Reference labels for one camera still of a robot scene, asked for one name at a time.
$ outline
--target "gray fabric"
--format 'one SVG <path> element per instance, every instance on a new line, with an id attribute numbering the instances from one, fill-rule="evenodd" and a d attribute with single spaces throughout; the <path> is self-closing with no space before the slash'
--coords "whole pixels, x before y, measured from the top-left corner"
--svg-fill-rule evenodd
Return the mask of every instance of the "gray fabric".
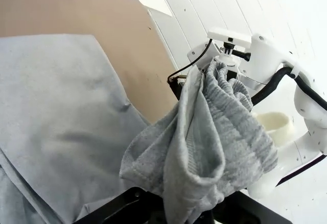
<path id="1" fill-rule="evenodd" d="M 70 224 L 126 190 L 121 159 L 148 124 L 93 36 L 0 38 L 0 111 L 1 223 Z"/>
<path id="2" fill-rule="evenodd" d="M 271 138 L 249 113 L 246 88 L 226 74 L 216 61 L 206 77 L 193 67 L 178 105 L 124 154 L 120 176 L 161 195 L 168 224 L 193 223 L 277 164 Z"/>

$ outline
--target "gray garment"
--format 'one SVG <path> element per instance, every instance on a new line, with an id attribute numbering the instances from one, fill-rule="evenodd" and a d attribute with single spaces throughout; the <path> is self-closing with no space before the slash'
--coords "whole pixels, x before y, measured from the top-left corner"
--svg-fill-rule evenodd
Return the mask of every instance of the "gray garment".
<path id="1" fill-rule="evenodd" d="M 193 67 L 178 105 L 124 154 L 120 176 L 162 196 L 168 224 L 193 223 L 277 164 L 245 86 L 226 74 L 216 61 L 206 77 Z"/>
<path id="2" fill-rule="evenodd" d="M 148 126 L 88 35 L 0 38 L 0 111 L 1 223 L 70 224 L 124 192 L 122 156 Z"/>

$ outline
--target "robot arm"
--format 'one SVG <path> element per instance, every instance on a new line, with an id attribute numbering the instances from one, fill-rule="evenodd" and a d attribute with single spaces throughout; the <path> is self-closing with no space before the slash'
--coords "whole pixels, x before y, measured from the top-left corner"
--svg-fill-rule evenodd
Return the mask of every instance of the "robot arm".
<path id="1" fill-rule="evenodd" d="M 248 37 L 215 28 L 209 31 L 208 38 L 213 39 L 213 44 L 197 62 L 199 69 L 205 70 L 213 58 L 226 63 L 228 69 L 236 73 L 237 79 L 248 87 L 250 94 L 255 95 L 252 101 L 254 97 L 256 100 L 260 97 L 254 104 L 273 92 L 286 74 L 298 84 L 294 104 L 297 112 L 304 118 L 308 131 L 296 141 L 280 146 L 277 167 L 248 187 L 252 197 L 264 197 L 279 182 L 283 182 L 282 179 L 290 172 L 311 162 L 320 154 L 323 154 L 320 160 L 327 155 L 327 102 L 322 98 L 324 92 L 316 87 L 315 80 L 298 65 L 290 52 L 264 36 L 257 34 Z M 224 47 L 219 48 L 215 40 L 222 41 Z M 235 45 L 244 47 L 245 52 L 235 52 Z M 188 53 L 190 61 L 194 61 L 204 48 L 205 44 L 191 50 Z M 241 57 L 241 63 L 233 56 Z M 278 71 L 281 64 L 284 68 Z"/>

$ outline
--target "beige tabletop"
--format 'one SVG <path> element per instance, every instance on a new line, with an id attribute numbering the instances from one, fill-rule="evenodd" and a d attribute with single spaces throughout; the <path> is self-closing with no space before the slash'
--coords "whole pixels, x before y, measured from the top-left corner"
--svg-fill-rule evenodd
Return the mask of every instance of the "beige tabletop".
<path id="1" fill-rule="evenodd" d="M 176 104 L 166 83 L 175 69 L 138 1 L 0 0 L 0 37 L 59 33 L 94 35 L 129 99 L 149 121 Z"/>

